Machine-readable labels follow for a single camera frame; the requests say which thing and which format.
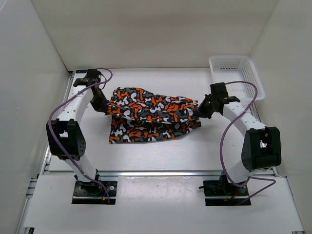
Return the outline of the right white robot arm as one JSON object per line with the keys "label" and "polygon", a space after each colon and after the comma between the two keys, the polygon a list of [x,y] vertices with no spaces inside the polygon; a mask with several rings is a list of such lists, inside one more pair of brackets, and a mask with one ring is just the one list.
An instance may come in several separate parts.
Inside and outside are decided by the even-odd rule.
{"label": "right white robot arm", "polygon": [[[232,194],[237,187],[245,186],[257,171],[281,164],[281,140],[277,127],[268,127],[248,113],[239,98],[230,96],[226,83],[214,83],[211,92],[206,95],[197,110],[197,116],[211,118],[220,113],[229,120],[219,146],[220,162],[225,179],[219,182],[219,190]],[[234,126],[244,137],[241,159],[234,166],[226,168],[223,156],[223,144],[229,129]]]}

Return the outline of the orange camouflage shorts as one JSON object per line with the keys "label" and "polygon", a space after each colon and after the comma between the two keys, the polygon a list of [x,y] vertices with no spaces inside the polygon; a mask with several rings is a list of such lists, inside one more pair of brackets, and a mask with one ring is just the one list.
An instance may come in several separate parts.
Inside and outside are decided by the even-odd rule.
{"label": "orange camouflage shorts", "polygon": [[201,127],[196,100],[154,94],[138,87],[118,87],[108,105],[111,144],[175,139]]}

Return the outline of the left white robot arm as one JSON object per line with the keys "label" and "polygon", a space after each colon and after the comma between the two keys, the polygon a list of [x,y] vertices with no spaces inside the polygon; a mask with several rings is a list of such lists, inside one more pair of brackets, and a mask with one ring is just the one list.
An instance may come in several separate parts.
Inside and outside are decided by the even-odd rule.
{"label": "left white robot arm", "polygon": [[108,79],[102,80],[103,76],[98,68],[88,69],[83,78],[77,78],[69,99],[52,111],[46,124],[51,154],[71,167],[77,182],[91,195],[99,194],[104,185],[85,154],[86,141],[80,122],[88,105],[96,112],[107,113],[109,101],[100,85],[105,85]]}

